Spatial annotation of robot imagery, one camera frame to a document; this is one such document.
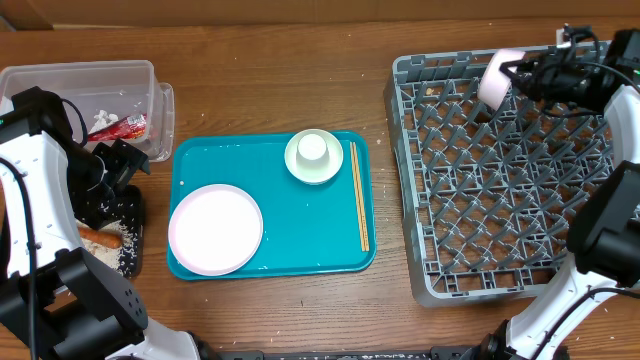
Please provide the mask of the white napkin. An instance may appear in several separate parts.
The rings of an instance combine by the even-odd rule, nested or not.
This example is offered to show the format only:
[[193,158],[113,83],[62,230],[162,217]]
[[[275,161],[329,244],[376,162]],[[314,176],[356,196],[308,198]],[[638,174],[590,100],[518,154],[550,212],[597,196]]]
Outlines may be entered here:
[[113,124],[115,124],[119,117],[113,113],[107,113],[105,110],[100,110],[98,114],[94,116],[96,120],[95,124],[90,130],[90,134],[97,133]]

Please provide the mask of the red snack wrapper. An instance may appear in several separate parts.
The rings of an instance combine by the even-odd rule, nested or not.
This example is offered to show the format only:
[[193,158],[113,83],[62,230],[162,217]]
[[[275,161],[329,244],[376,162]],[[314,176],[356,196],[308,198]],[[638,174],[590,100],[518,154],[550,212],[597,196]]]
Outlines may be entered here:
[[146,114],[130,115],[124,118],[119,118],[115,124],[97,133],[90,134],[89,131],[88,139],[91,142],[117,139],[133,140],[141,137],[145,133],[146,127]]

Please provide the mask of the orange carrot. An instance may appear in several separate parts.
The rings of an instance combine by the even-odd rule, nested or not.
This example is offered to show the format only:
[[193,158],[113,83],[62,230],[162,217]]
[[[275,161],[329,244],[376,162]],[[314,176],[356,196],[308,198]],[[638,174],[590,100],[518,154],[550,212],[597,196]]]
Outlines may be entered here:
[[96,231],[86,227],[79,227],[78,232],[81,238],[106,248],[117,249],[123,245],[121,237],[113,233]]

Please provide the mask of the small white plate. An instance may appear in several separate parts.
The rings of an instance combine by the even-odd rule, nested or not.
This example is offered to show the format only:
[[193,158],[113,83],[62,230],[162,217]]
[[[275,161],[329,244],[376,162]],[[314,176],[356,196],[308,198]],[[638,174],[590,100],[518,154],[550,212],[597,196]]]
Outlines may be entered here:
[[510,88],[511,80],[500,71],[506,62],[519,61],[525,52],[515,49],[500,49],[488,63],[477,91],[477,97],[492,110],[498,110]]

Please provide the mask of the large white plate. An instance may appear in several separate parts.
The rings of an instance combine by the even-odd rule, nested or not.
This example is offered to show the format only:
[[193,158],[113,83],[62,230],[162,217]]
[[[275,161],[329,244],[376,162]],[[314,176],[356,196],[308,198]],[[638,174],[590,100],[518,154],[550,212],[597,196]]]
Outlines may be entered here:
[[232,185],[206,185],[176,206],[168,242],[178,263],[190,272],[221,276],[255,255],[263,230],[261,210],[247,192]]

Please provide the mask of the white cup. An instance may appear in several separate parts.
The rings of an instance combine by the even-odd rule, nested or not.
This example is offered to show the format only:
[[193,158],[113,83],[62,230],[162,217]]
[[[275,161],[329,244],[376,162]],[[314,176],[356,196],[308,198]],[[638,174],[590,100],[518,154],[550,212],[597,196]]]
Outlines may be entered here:
[[304,162],[323,162],[328,156],[327,143],[321,135],[315,133],[303,135],[297,145],[297,155]]

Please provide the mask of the white bowl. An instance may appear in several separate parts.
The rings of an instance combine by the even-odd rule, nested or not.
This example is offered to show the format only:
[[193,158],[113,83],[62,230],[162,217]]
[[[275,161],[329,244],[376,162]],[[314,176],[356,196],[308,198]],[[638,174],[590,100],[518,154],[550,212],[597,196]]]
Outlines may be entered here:
[[[303,135],[309,133],[321,135],[327,143],[328,156],[323,162],[309,163],[298,158],[298,142]],[[333,134],[321,129],[307,129],[296,133],[287,143],[284,152],[284,161],[289,173],[309,185],[320,185],[331,180],[339,172],[343,160],[344,151],[340,141]]]

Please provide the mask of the wooden chopstick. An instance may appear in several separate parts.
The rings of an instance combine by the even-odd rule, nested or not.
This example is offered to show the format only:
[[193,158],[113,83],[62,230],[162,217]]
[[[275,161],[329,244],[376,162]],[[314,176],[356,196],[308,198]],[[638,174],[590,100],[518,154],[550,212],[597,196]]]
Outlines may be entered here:
[[351,157],[351,167],[352,167],[352,176],[354,183],[354,194],[355,194],[355,203],[356,203],[356,211],[357,211],[357,219],[358,219],[358,228],[359,228],[359,237],[360,237],[360,246],[362,252],[366,252],[366,243],[365,243],[365,225],[363,224],[362,218],[362,205],[361,205],[361,192],[360,192],[360,180],[359,180],[359,170],[358,170],[358,155],[356,144],[354,142],[350,142],[350,157]]
[[360,180],[360,192],[361,192],[361,205],[362,205],[362,220],[363,220],[363,224],[365,225],[365,243],[366,243],[366,252],[368,252],[370,250],[369,247],[369,239],[368,239],[368,230],[367,230],[367,223],[366,223],[366,212],[365,212],[365,207],[364,207],[364,198],[363,198],[363,189],[362,189],[362,180],[361,180],[361,171],[360,171],[360,165],[359,165],[359,156],[358,156],[358,170],[359,170],[359,180]]

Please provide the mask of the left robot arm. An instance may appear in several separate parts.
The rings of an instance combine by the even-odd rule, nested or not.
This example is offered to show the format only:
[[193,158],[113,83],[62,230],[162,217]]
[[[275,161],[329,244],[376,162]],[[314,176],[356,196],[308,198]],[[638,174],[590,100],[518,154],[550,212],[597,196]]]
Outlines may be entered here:
[[91,254],[79,228],[100,229],[140,204],[130,180],[147,155],[116,140],[88,150],[72,105],[32,87],[1,118],[1,322],[35,359],[212,359],[190,332],[153,320],[133,284]]

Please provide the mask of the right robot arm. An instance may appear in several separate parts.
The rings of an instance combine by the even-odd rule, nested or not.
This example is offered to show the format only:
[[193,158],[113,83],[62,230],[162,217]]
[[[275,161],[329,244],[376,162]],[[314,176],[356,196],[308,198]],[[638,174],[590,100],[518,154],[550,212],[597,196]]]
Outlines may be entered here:
[[601,303],[633,297],[639,280],[639,31],[615,33],[605,55],[578,57],[578,43],[597,37],[588,26],[564,25],[554,50],[527,58],[501,49],[489,62],[478,97],[498,109],[517,88],[546,106],[564,103],[605,117],[615,169],[574,217],[569,251],[543,292],[520,314],[504,321],[466,359],[564,359],[563,340]]

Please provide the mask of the grey dishwasher rack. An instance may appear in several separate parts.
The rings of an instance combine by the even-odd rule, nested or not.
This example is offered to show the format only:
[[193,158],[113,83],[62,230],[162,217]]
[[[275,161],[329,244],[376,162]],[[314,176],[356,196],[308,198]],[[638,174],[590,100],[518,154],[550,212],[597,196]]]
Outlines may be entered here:
[[411,289],[426,307],[538,294],[579,210],[613,173],[604,116],[477,97],[498,50],[402,56],[384,96]]

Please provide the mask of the clear plastic bin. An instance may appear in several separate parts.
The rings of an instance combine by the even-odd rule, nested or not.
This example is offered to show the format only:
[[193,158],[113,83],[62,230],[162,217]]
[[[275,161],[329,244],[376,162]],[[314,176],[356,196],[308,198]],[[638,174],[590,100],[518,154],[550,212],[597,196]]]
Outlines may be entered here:
[[73,137],[82,139],[82,116],[89,132],[100,110],[124,118],[147,115],[145,133],[125,140],[149,156],[166,161],[173,149],[175,97],[170,84],[157,80],[147,60],[74,62],[10,66],[1,72],[1,113],[14,110],[11,97],[34,86],[59,95],[65,106]]

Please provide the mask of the teal serving tray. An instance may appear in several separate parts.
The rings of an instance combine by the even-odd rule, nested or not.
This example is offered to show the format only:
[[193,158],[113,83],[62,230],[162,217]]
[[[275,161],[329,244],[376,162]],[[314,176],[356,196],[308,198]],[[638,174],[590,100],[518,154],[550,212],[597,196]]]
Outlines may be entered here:
[[173,157],[171,209],[189,193],[211,184],[246,191],[260,208],[264,232],[255,255],[231,279],[355,272],[367,268],[376,250],[370,161],[365,140],[337,131],[346,153],[358,153],[368,240],[359,231],[351,159],[321,185],[296,179],[285,165],[291,134],[195,137]]

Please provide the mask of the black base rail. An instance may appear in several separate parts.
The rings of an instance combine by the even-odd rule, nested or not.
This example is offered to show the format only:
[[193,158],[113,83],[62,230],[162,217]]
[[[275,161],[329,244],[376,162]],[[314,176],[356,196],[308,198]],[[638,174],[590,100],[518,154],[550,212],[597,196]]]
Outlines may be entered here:
[[377,352],[298,352],[264,353],[262,351],[219,351],[222,360],[466,360],[477,357],[477,346],[435,346],[429,350],[394,350]]

